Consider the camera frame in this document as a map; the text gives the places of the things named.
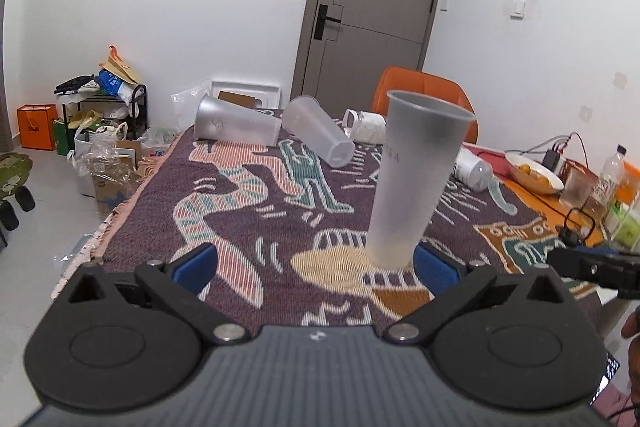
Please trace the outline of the person's right hand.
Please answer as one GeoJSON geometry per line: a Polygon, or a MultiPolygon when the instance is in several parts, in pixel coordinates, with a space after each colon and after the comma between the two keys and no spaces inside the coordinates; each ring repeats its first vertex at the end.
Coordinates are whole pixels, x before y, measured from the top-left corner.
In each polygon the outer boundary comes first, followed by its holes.
{"type": "Polygon", "coordinates": [[[629,340],[629,353],[639,350],[639,332],[640,332],[640,308],[637,307],[629,314],[625,324],[620,331],[620,335],[629,340]]]}

